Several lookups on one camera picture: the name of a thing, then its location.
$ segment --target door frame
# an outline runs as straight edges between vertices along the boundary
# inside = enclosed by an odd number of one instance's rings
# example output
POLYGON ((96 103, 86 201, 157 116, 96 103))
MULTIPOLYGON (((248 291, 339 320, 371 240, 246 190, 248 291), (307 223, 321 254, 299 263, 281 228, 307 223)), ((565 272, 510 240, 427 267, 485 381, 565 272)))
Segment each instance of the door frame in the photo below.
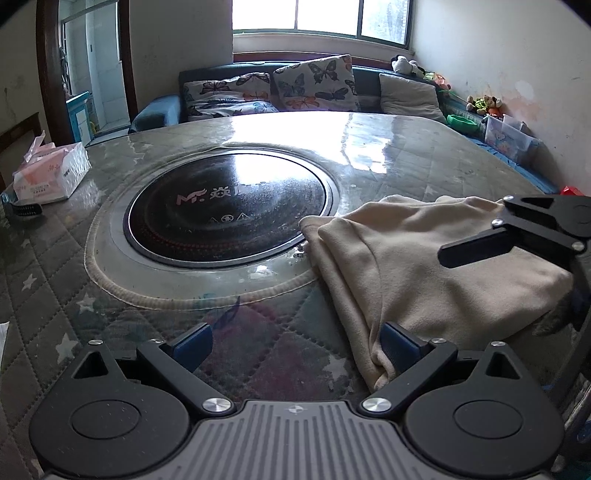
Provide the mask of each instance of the door frame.
MULTIPOLYGON (((59 0, 37 0, 35 21, 37 67, 41 97, 51 140, 56 145, 74 143, 61 83, 59 0)), ((129 121, 138 115, 129 32, 129 0, 119 0, 119 50, 129 121)))

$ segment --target butterfly pillow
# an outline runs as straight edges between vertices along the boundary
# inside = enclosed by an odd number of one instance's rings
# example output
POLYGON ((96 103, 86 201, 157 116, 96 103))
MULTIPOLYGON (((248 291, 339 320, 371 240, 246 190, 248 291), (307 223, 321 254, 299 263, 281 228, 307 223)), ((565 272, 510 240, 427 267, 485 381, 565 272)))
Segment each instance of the butterfly pillow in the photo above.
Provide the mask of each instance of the butterfly pillow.
POLYGON ((303 61, 273 72, 287 110, 358 112, 351 55, 303 61))
POLYGON ((268 73, 248 73, 228 80, 199 80, 183 86, 189 121, 250 113, 278 112, 271 104, 268 73))

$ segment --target blue cabinet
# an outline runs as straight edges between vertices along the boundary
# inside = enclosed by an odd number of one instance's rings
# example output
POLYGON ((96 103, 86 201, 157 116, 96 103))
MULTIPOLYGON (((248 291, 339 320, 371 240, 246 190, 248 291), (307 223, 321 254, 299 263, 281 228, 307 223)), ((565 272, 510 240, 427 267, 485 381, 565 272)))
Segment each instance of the blue cabinet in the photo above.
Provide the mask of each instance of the blue cabinet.
POLYGON ((86 106, 89 96, 89 92, 84 92, 66 101, 74 141, 82 142, 84 146, 87 146, 94 138, 92 129, 90 128, 88 107, 86 106))

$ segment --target blue gripper pad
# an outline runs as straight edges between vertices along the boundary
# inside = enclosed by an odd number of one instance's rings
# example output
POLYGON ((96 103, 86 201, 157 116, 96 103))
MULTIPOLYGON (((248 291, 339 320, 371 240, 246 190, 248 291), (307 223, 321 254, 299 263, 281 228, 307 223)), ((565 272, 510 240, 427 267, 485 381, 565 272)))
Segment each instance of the blue gripper pad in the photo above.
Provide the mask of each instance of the blue gripper pad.
POLYGON ((393 322, 382 325, 379 341, 398 375, 411 368, 431 350, 428 342, 393 322))
POLYGON ((164 350, 180 365, 194 372, 213 349, 213 332, 207 323, 200 323, 164 350))

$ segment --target window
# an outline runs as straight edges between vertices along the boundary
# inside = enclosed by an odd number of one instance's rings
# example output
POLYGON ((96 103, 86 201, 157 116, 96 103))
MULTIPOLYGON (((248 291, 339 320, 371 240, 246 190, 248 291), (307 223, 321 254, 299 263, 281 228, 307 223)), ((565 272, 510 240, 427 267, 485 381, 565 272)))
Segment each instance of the window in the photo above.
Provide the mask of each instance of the window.
POLYGON ((412 1, 233 0, 233 29, 330 34, 406 48, 412 1))

